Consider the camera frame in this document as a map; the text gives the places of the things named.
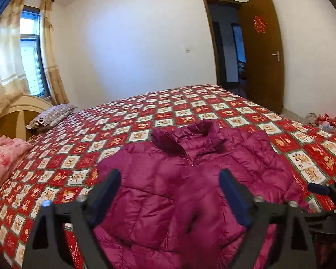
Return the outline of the magenta puffer jacket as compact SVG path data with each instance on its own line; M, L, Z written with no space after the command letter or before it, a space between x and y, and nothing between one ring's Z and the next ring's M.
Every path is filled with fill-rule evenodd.
M117 169L121 185L94 233L114 268L223 268L245 232L218 184L222 169L253 194L302 208L292 168L266 132L220 128L212 120L155 129L97 165L103 181Z

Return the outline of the clothes pile on floor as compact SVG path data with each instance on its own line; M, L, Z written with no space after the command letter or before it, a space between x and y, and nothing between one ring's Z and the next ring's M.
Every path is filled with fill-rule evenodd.
M336 117L330 117L328 114L317 115L309 113L305 117L305 122L325 131L336 133Z

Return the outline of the red patterned bedspread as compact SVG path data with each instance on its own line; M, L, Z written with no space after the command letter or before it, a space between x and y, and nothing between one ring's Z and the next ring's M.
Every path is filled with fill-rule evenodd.
M146 141L154 128L174 129L214 120L248 132L264 130L272 148L289 162L314 212L334 204L308 191L311 182L336 180L336 133L289 120L216 85L194 85L145 93L67 116L30 138L32 150L0 189L0 257L20 268L42 201L66 203L97 181L96 165L123 145Z

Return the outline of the pink folded blanket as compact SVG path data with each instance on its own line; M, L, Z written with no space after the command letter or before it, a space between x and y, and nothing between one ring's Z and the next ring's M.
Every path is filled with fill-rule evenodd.
M32 149L32 145L19 138L0 137L0 189L12 175L19 160Z

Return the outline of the striped pillow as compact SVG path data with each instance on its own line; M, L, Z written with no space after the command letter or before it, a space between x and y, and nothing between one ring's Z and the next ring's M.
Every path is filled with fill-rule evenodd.
M28 130L43 132L52 129L62 120L74 112L76 107L72 104L60 104L53 106L38 114L30 123L26 125Z

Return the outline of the cream wooden headboard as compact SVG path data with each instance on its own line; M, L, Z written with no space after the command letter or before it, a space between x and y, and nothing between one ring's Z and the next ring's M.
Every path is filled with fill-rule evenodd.
M16 98L0 115L0 135L24 141L34 134L26 129L31 120L52 107L52 104L40 97L23 94Z

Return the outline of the beige right curtain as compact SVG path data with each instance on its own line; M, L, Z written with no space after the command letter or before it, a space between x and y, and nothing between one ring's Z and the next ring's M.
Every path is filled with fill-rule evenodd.
M51 23L52 13L51 0L42 0L40 4L40 50L41 58L43 62L43 69L46 80L48 82L49 93L51 95L51 101L53 105L68 104L69 99L67 97L59 67L55 60L52 33L53 25Z

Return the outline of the sheer beige left curtain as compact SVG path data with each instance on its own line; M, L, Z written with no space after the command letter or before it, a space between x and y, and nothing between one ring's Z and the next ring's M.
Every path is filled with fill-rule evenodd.
M0 16L0 114L13 100L29 93L20 48L24 0L11 0Z

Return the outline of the brown wooden door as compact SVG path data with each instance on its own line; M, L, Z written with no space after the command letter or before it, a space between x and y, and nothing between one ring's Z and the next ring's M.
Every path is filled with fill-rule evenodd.
M265 33L254 30L253 18L262 15L268 23ZM247 98L277 114L284 106L284 52L281 30L273 0L244 2L238 17L245 48ZM280 52L280 62L273 56Z

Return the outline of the red door decoration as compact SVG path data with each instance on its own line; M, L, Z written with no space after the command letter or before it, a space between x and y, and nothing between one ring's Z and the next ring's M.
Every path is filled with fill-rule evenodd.
M266 28L267 28L268 23L265 22L264 17L262 15L256 15L253 18L253 26L254 26L254 30L257 33L265 33L266 32Z

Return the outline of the window with dark frame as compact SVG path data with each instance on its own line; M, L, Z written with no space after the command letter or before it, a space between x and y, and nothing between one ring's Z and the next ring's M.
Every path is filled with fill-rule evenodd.
M41 56L39 12L38 8L24 6L20 18L20 49L29 93L47 99L50 94Z

